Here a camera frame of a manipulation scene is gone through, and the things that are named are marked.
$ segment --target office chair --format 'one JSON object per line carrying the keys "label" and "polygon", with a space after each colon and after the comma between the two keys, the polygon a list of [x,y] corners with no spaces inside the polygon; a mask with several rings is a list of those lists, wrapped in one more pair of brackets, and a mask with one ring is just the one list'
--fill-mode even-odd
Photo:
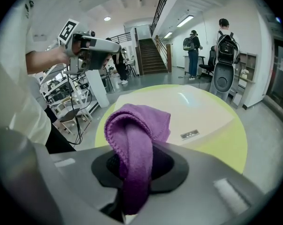
{"label": "office chair", "polygon": [[210,73],[213,75],[214,71],[214,63],[215,63],[215,56],[216,52],[214,50],[214,46],[211,47],[210,53],[209,53],[209,60],[208,60],[208,65],[200,64],[199,67],[202,69],[205,69],[208,74],[202,73],[199,78],[203,76],[210,76]]}

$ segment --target white robot on stand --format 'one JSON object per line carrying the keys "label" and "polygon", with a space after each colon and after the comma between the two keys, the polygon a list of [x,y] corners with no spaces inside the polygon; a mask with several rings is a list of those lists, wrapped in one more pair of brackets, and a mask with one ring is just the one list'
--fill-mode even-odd
{"label": "white robot on stand", "polygon": [[235,64],[239,62],[239,48],[230,35],[221,31],[217,43],[214,74],[209,92],[226,101],[234,80]]}

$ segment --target person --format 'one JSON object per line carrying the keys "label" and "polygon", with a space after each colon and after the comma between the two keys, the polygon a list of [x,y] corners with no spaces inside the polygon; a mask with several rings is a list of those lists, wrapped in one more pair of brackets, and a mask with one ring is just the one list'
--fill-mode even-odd
{"label": "person", "polygon": [[[219,26],[220,26],[219,31],[221,31],[223,33],[223,35],[230,35],[231,34],[231,31],[229,30],[229,21],[227,19],[221,18],[219,20]],[[220,36],[221,36],[220,33],[217,32],[215,39],[214,39],[214,50],[215,51],[217,50],[217,43],[218,43],[218,39],[220,38]],[[233,38],[234,38],[235,42],[237,43],[237,45],[239,46],[239,39],[236,36],[236,34],[234,34],[234,33],[233,33]]]}
{"label": "person", "polygon": [[36,99],[36,101],[39,103],[41,108],[46,112],[47,116],[49,117],[51,123],[59,129],[63,131],[67,131],[67,129],[63,126],[62,123],[58,120],[54,112],[51,110],[51,108],[47,105],[46,100],[40,93],[40,83],[38,79],[34,75],[30,75],[28,78],[28,86],[30,88],[31,94]]}
{"label": "person", "polygon": [[125,85],[128,83],[127,81],[127,73],[126,73],[126,65],[122,56],[122,51],[120,51],[118,54],[112,55],[113,63],[115,65],[115,68],[119,74],[120,81],[118,84]]}
{"label": "person", "polygon": [[196,30],[192,30],[190,38],[193,41],[194,49],[188,51],[189,56],[189,80],[194,80],[197,77],[198,59],[199,59],[199,48],[201,46]]}
{"label": "person", "polygon": [[[29,91],[28,74],[69,64],[70,59],[64,46],[46,52],[33,49],[33,8],[32,0],[18,0],[0,25],[0,127],[45,145],[49,153],[75,151]],[[73,44],[73,53],[78,54],[80,48],[81,42]]]}

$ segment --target fluorescent light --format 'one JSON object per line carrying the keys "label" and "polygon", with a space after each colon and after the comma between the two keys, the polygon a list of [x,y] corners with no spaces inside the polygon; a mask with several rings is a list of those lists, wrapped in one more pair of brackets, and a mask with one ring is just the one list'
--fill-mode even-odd
{"label": "fluorescent light", "polygon": [[173,32],[169,32],[164,38],[168,38]]}
{"label": "fluorescent light", "polygon": [[187,23],[188,21],[190,21],[193,18],[192,15],[189,15],[188,17],[186,17],[182,22],[179,23],[179,25],[177,25],[177,27],[182,27],[185,23]]}

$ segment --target staircase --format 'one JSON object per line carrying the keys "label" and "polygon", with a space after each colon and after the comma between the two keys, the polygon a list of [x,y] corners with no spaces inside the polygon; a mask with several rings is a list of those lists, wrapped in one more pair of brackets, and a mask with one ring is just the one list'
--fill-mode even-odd
{"label": "staircase", "polygon": [[139,45],[144,75],[168,72],[151,38],[139,40]]}

